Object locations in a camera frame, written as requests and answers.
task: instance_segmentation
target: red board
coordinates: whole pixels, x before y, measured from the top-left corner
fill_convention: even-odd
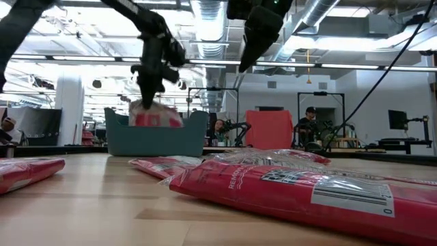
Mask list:
[[[260,150],[284,149],[292,144],[293,123],[289,111],[246,111],[252,128],[246,134],[246,145]]]

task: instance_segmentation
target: cap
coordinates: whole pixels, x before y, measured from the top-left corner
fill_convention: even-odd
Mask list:
[[[16,124],[16,120],[14,120],[14,119],[12,119],[12,118],[10,118],[10,117],[6,117],[4,120],[5,120],[6,122],[9,122],[10,124],[13,124],[14,126],[15,126],[15,124]]]
[[[315,107],[307,107],[306,113],[315,113]]]

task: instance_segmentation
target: white wall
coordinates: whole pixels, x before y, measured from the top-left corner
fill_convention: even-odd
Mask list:
[[[417,66],[426,66],[424,61]],[[352,71],[336,81],[338,92],[346,94],[346,117],[364,98],[366,93],[381,77],[382,71]],[[405,111],[408,118],[432,116],[432,95],[429,89],[428,73],[389,72],[364,105],[352,117],[350,123],[356,126],[358,138],[366,143],[387,137],[407,137],[403,131],[390,130],[388,110]],[[434,123],[429,123],[429,136],[433,139]],[[423,125],[409,123],[409,137],[424,139]],[[412,154],[433,155],[433,148],[413,146]]]
[[[235,74],[227,74],[227,87],[232,87]],[[255,110],[256,107],[271,106],[284,107],[289,110],[293,117],[293,123],[297,124],[297,92],[318,92],[318,83],[327,82],[327,92],[335,92],[335,81],[326,75],[311,75],[312,84],[307,84],[308,76],[296,78],[293,75],[275,75],[267,77],[263,74],[247,74],[240,86],[240,119],[244,119],[246,110]],[[276,89],[268,89],[267,82],[276,81]],[[236,113],[235,100],[227,95],[224,98],[226,111]],[[341,105],[332,96],[300,96],[300,118],[305,116],[307,107],[337,108]]]

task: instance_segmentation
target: man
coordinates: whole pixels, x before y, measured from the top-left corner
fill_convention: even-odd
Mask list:
[[[11,140],[6,140],[5,137],[2,137],[0,135],[0,144],[6,145],[6,144],[14,144],[14,145],[20,145],[22,132],[15,129],[16,120],[12,119],[11,117],[6,117],[2,123],[1,123],[1,130],[4,131],[4,133],[8,134],[11,137]]]
[[[305,117],[299,120],[296,126],[299,132],[299,142],[305,146],[305,144],[314,141],[313,129],[310,129],[309,123],[315,118],[315,108],[308,107],[305,111]]]

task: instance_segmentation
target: table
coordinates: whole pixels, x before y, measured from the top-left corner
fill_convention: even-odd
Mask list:
[[[66,155],[57,175],[0,197],[2,246],[377,245],[361,238],[252,215],[156,184],[130,158]],[[333,166],[435,179],[437,168],[357,159]]]

